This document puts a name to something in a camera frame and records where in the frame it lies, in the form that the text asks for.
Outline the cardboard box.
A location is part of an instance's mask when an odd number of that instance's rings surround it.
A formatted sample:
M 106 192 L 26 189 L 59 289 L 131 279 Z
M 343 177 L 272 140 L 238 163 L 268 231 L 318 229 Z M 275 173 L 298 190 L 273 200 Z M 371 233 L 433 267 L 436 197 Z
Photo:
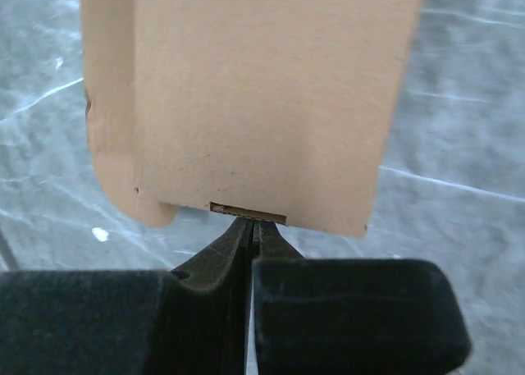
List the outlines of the cardboard box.
M 104 194 L 363 236 L 422 3 L 80 0 Z

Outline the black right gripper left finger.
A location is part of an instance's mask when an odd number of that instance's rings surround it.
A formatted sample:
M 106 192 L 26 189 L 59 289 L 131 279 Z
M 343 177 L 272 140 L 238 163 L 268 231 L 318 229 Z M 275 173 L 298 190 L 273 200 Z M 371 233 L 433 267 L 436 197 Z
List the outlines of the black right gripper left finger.
M 4 374 L 243 374 L 251 224 L 167 270 L 1 275 Z

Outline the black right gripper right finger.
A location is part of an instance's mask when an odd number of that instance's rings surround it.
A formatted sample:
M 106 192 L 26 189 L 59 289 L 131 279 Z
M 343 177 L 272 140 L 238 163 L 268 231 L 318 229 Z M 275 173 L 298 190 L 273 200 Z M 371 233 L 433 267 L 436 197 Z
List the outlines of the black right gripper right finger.
M 261 374 L 447 374 L 468 360 L 468 329 L 434 263 L 305 258 L 270 222 L 253 244 Z

